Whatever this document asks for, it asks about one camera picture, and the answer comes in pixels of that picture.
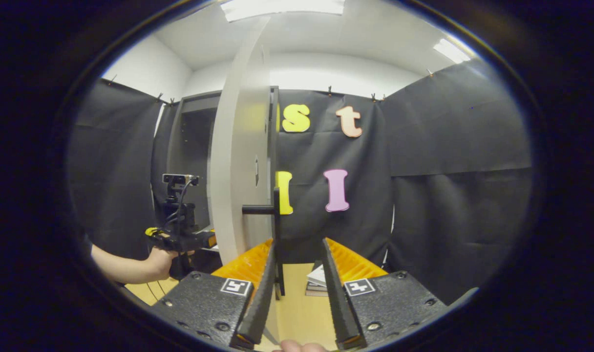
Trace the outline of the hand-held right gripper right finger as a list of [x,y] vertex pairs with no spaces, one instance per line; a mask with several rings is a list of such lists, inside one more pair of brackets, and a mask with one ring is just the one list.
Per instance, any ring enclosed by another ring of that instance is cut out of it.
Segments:
[[322,269],[339,350],[374,348],[428,325],[447,305],[406,270],[388,273],[329,238]]

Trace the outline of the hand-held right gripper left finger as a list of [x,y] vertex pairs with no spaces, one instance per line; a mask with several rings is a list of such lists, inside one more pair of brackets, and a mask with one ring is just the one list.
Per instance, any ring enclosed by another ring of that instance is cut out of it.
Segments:
[[194,338],[254,348],[275,298],[275,246],[268,239],[212,274],[191,272],[153,305],[153,313]]

